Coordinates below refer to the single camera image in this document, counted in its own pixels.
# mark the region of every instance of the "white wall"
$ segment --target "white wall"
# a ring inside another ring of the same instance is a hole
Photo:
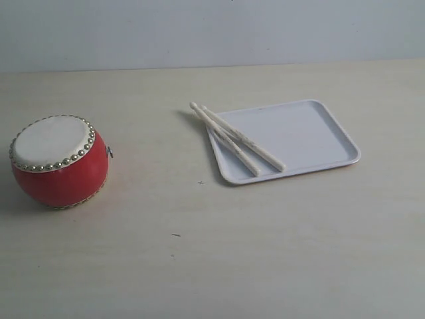
[[[0,72],[421,56],[424,0],[0,0]]]

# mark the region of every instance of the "white drum head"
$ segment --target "white drum head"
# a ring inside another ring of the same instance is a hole
[[[11,149],[18,168],[50,171],[79,160],[93,142],[93,127],[84,119],[53,116],[23,130]]]

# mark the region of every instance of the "table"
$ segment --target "table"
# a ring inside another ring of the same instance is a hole
[[[194,100],[215,112],[314,98],[355,165],[227,185]],[[425,59],[0,74],[0,317],[420,318]],[[91,121],[105,188],[49,211],[11,174],[28,123]]]

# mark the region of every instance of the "plastic tray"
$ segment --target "plastic tray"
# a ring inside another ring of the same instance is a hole
[[[328,109],[316,100],[224,112],[219,116],[286,164],[286,170],[280,172],[237,143],[260,167],[262,173],[255,177],[208,129],[220,172],[232,184],[321,171],[360,160],[358,147]]]

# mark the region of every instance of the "wooden drumstick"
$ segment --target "wooden drumstick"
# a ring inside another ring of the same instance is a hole
[[[226,146],[255,176],[260,175],[260,169],[255,163],[226,135],[226,133],[218,126],[217,123],[213,122],[205,113],[202,111],[196,103],[191,102],[190,107],[195,111],[197,116],[204,121],[204,123],[212,129],[217,136],[218,141]]]
[[[216,115],[214,112],[211,112],[206,106],[201,105],[201,110],[205,112],[206,115],[208,115],[211,120],[216,122],[219,126],[224,128],[232,137],[234,137],[236,140],[241,141],[243,144],[248,146],[253,152],[258,154],[261,158],[272,164],[275,168],[277,168],[280,171],[284,171],[286,166],[284,163],[282,163],[280,160],[275,158],[272,154],[267,152],[264,148],[261,148],[257,143],[250,140],[247,136],[245,136],[242,132],[239,132],[236,128],[232,127],[229,123],[224,121],[222,118],[220,118],[218,115]]]

